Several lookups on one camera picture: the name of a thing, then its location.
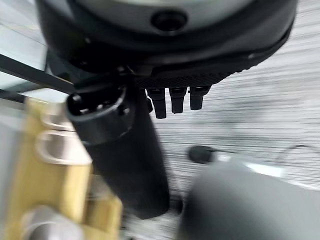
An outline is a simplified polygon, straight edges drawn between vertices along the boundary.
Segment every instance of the black plastic tab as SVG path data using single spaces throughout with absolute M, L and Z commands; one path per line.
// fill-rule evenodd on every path
M 200 110 L 202 109 L 202 102 L 204 100 L 204 95 L 206 95 L 211 88 L 209 86 L 191 86 L 190 87 L 190 109 Z
M 146 91 L 148 96 L 152 99 L 155 117 L 157 119 L 165 119 L 167 117 L 165 89 L 151 88 Z
M 174 114 L 181 114 L 184 111 L 184 99 L 187 93 L 186 87 L 169 88 L 171 96 L 171 110 Z

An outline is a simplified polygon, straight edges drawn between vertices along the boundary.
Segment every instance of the black cylindrical part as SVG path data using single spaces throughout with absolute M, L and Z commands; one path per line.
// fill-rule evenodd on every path
M 93 166 L 125 207 L 141 219 L 168 211 L 163 155 L 142 92 L 122 88 L 115 102 L 100 104 L 95 111 L 79 111 L 71 95 L 67 99 L 67 116 Z

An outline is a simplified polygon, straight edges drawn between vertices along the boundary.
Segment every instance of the yellow wooden object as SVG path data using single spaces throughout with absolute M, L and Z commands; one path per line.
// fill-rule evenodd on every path
M 103 205 L 93 203 L 94 207 L 87 210 L 91 165 L 57 165 L 39 159 L 35 140 L 46 130 L 41 115 L 47 104 L 28 99 L 26 106 L 25 132 L 17 146 L 19 154 L 8 196 L 4 239 L 21 239 L 25 214 L 37 205 L 48 205 L 75 223 L 82 224 L 87 239 L 116 240 L 122 212 L 119 199 L 115 196 L 106 198 Z M 87 221 L 85 213 L 91 216 L 90 221 Z

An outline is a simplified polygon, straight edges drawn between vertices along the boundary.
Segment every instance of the black round hole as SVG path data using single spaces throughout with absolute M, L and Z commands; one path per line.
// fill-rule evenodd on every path
M 152 25 L 163 32 L 173 32 L 182 29 L 187 23 L 187 16 L 180 11 L 164 10 L 156 13 Z

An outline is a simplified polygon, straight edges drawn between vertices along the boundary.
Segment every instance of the black clip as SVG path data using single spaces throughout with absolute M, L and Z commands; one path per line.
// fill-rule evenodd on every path
M 209 86 L 191 86 L 190 87 L 190 108 L 191 110 L 202 109 L 202 102 L 204 100 L 204 95 L 206 95 L 211 88 Z
M 181 114 L 184 111 L 184 99 L 187 93 L 186 87 L 169 88 L 171 96 L 171 110 L 174 114 Z
M 146 90 L 148 96 L 152 99 L 155 117 L 157 119 L 165 119 L 166 112 L 166 97 L 164 88 L 150 88 Z

